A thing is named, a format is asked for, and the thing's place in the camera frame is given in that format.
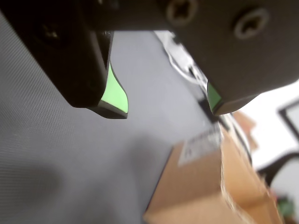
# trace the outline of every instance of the green object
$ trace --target green object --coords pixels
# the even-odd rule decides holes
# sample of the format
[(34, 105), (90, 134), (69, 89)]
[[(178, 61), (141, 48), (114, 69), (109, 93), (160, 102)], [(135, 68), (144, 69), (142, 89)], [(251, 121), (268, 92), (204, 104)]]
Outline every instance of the green object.
[(295, 212), (294, 203), (287, 199), (278, 200), (278, 211), (283, 217), (291, 217)]
[(115, 78), (111, 63), (109, 63), (106, 89), (101, 100), (128, 113), (128, 97), (118, 80)]
[(215, 107), (221, 102), (221, 96), (216, 89), (208, 83), (207, 85), (207, 100), (209, 101), (210, 109), (213, 112)]

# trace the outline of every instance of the gray fabric surface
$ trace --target gray fabric surface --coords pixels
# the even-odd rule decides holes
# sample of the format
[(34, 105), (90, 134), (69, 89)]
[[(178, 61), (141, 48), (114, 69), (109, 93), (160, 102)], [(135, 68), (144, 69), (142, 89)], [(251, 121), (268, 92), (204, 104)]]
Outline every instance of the gray fabric surface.
[(142, 223), (172, 144), (209, 128), (152, 32), (111, 60), (127, 120), (69, 106), (0, 15), (0, 223)]

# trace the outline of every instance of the green fingertip pad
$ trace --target green fingertip pad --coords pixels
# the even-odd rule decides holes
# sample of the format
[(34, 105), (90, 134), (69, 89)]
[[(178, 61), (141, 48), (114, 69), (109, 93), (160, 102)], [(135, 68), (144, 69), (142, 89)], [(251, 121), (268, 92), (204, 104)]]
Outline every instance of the green fingertip pad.
[(209, 101), (210, 109), (212, 112), (215, 107), (221, 102), (221, 96), (210, 83), (208, 83), (207, 85), (207, 100)]
[(101, 100), (128, 113), (128, 97), (115, 78), (111, 63), (109, 63), (106, 89)]

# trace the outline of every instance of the white label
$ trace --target white label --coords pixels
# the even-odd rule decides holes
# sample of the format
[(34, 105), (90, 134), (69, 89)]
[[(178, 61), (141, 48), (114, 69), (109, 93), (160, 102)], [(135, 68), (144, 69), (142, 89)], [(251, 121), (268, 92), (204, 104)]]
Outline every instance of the white label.
[(214, 125), (209, 131), (204, 132), (184, 143), (183, 150), (178, 160), (178, 165), (183, 166), (205, 155), (220, 149), (221, 130), (219, 124)]

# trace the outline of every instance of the brown cardboard box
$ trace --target brown cardboard box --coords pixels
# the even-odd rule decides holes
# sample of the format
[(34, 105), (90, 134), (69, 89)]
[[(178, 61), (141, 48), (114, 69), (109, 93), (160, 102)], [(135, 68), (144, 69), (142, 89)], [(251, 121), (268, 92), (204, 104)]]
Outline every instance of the brown cardboard box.
[(282, 223), (246, 155), (219, 126), (173, 148), (143, 218), (149, 224)]

